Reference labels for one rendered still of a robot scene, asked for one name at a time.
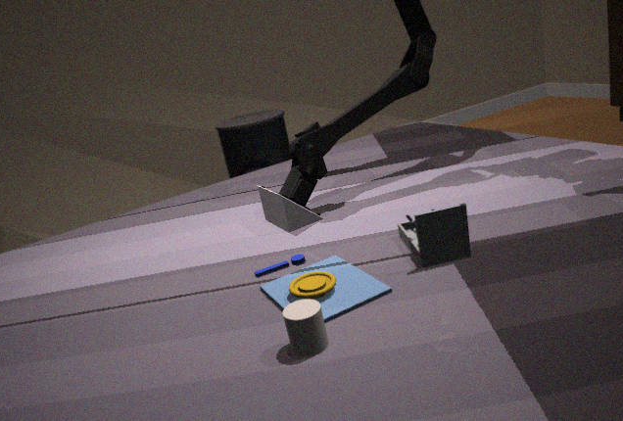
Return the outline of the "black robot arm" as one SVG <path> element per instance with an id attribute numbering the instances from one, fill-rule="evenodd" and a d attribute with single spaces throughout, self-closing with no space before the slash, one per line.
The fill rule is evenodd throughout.
<path id="1" fill-rule="evenodd" d="M 345 134 L 370 119 L 392 102 L 429 82 L 436 34 L 426 18 L 419 0 L 394 0 L 410 38 L 400 68 L 371 95 L 332 119 L 322 127 L 318 121 L 295 134 L 289 147 L 291 170 L 277 194 L 310 210 L 306 204 L 317 183 L 326 173 L 323 157 Z"/>

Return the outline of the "gold round plate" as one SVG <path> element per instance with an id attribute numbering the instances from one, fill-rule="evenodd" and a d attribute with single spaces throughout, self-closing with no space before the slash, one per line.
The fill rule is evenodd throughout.
<path id="1" fill-rule="evenodd" d="M 293 280 L 289 286 L 292 296 L 305 299 L 316 300 L 330 292 L 336 285 L 336 278 L 327 272 L 311 272 Z"/>

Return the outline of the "light blue flat mat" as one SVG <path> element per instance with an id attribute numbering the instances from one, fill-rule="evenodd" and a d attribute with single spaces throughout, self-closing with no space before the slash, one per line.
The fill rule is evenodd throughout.
<path id="1" fill-rule="evenodd" d="M 330 273 L 336 278 L 335 287 L 325 296 L 315 300 L 320 303 L 324 323 L 393 292 L 389 286 L 337 256 L 268 282 L 260 288 L 284 310 L 287 305 L 304 300 L 292 296 L 289 292 L 293 280 L 301 275 L 318 271 Z"/>

